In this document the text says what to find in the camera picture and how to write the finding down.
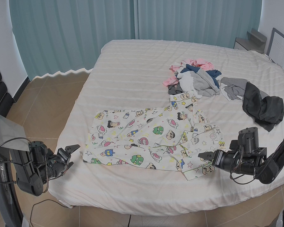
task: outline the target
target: nightstand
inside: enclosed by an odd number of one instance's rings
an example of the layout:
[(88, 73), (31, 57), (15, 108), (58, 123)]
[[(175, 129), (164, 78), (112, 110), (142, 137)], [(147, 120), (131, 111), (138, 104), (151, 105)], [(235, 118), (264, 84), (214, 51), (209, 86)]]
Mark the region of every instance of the nightstand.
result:
[(261, 34), (255, 29), (251, 29), (251, 32), (247, 32), (248, 39), (236, 38), (234, 49), (246, 50), (246, 51), (257, 51), (264, 54), (264, 48), (266, 44), (266, 36)]

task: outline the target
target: bed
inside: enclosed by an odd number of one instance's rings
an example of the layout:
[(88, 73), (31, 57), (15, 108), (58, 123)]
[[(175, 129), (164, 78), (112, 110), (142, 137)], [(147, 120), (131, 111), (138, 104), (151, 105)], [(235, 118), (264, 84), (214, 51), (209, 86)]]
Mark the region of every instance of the bed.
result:
[[(169, 95), (162, 81), (172, 75), (169, 66), (173, 62), (187, 57), (204, 58), (222, 76), (246, 78), (270, 96), (284, 100), (284, 69), (255, 51), (177, 41), (113, 40), (102, 48), (57, 149), (79, 144), (83, 150), (99, 109), (166, 107)], [(221, 94), (203, 97), (198, 104), (210, 121), (221, 127), (227, 145), (237, 139), (239, 130), (258, 126), (242, 110), (240, 100), (229, 102)], [(284, 119), (270, 133), (258, 128), (260, 145), (267, 147), (270, 155), (284, 138)], [(284, 184), (284, 169), (269, 185), (259, 181), (238, 185), (222, 170), (187, 181), (181, 172), (84, 163), (79, 151), (72, 154), (72, 161), (74, 165), (65, 176), (51, 181), (50, 193), (70, 205), (95, 206), (122, 214), (168, 216), (211, 210), (260, 196)], [(250, 179), (245, 176), (241, 181)]]

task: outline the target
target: pink fabric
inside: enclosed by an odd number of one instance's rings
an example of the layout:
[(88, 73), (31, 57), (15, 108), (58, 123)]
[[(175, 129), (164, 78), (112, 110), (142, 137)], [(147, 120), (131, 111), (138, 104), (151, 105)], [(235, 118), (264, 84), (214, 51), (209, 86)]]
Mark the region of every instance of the pink fabric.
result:
[(163, 81), (163, 85), (164, 86), (169, 86), (169, 85), (174, 85), (177, 84), (179, 82), (179, 80), (176, 78), (176, 76), (172, 76), (168, 79), (166, 79), (165, 81)]
[(185, 60), (181, 61), (181, 66), (185, 67), (186, 64), (189, 64), (191, 66), (201, 67), (203, 70), (213, 70), (215, 68), (211, 62), (206, 61), (202, 58), (196, 60), (193, 60), (191, 58), (186, 58)]
[(176, 66), (176, 65), (171, 65), (170, 66), (170, 70), (172, 70), (173, 72), (176, 72), (181, 66)]

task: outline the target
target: teal curtain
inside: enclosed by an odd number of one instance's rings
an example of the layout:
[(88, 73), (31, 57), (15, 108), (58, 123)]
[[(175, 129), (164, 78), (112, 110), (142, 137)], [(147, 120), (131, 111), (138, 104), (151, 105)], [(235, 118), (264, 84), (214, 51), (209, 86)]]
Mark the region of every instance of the teal curtain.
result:
[(9, 0), (30, 79), (91, 69), (113, 39), (177, 40), (223, 47), (258, 29), (262, 0)]

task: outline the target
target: white headboard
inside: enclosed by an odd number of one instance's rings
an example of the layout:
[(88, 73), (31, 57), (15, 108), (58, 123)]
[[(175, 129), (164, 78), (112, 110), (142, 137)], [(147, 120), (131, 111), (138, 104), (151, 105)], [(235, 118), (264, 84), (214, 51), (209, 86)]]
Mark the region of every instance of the white headboard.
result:
[(271, 33), (267, 55), (284, 68), (284, 35), (276, 28)]

